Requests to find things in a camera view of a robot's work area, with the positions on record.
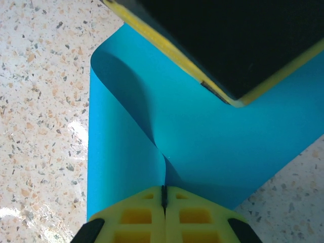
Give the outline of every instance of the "speckled floor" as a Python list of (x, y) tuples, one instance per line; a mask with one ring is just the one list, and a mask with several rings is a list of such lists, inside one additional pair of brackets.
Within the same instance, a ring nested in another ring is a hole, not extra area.
[[(122, 22), (98, 0), (0, 0), (0, 242), (86, 220), (89, 63)], [(264, 242), (324, 242), (324, 136), (236, 210)]]

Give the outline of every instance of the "yellow trim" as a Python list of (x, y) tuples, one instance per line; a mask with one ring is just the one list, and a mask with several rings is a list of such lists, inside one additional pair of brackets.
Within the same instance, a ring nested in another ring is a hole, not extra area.
[(248, 105), (263, 93), (278, 84), (282, 79), (293, 73), (296, 69), (301, 67), (307, 61), (324, 50), (324, 39), (315, 44), (313, 47), (302, 53), (299, 57), (288, 63), (285, 67), (274, 73), (271, 77), (266, 79), (263, 83), (258, 85), (252, 91), (244, 95), (239, 100), (233, 100), (228, 97), (210, 78), (206, 76), (192, 61), (190, 61), (179, 49), (177, 49), (168, 39), (151, 28), (148, 24), (143, 22), (123, 5), (116, 2), (103, 0), (103, 2), (113, 10), (119, 17), (121, 17), (132, 28), (139, 32), (142, 36), (148, 39), (153, 45), (160, 49), (166, 56), (175, 62), (181, 69), (194, 77), (199, 83), (205, 82), (211, 89), (213, 89), (226, 102), (235, 106), (243, 107)]

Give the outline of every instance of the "yellow edge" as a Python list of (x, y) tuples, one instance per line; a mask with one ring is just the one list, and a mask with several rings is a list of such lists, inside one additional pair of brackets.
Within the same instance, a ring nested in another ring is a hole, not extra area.
[(114, 11), (120, 18), (128, 23), (132, 28), (139, 32), (142, 36), (148, 39), (153, 45), (155, 45), (160, 51), (168, 56), (173, 62), (175, 62), (181, 69), (190, 74), (199, 83), (205, 82), (209, 85), (220, 97), (226, 102), (235, 106), (243, 107), (248, 105), (260, 95), (271, 89), (282, 79), (293, 73), (296, 69), (301, 67), (307, 61), (324, 50), (324, 39), (308, 49), (306, 52), (295, 58), (292, 62), (288, 63), (285, 67), (274, 73), (271, 77), (266, 79), (263, 83), (258, 85), (248, 94), (244, 95), (239, 100), (233, 100), (228, 97), (213, 81), (211, 81), (193, 62), (191, 62), (179, 49), (177, 49), (168, 39), (151, 28), (133, 13), (131, 13), (124, 6), (116, 3), (103, 0), (104, 3)]

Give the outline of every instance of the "blue sheet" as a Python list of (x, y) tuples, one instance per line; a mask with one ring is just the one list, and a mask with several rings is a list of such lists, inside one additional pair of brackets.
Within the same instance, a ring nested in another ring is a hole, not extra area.
[(124, 25), (91, 58), (88, 217), (164, 181), (233, 209), (324, 133), (323, 67), (234, 108)]

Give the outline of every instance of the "blue paper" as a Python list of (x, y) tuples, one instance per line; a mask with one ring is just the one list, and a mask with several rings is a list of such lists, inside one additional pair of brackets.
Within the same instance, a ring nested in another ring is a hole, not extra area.
[(164, 177), (236, 207), (324, 133), (323, 66), (234, 108), (124, 25), (91, 59), (88, 216)]

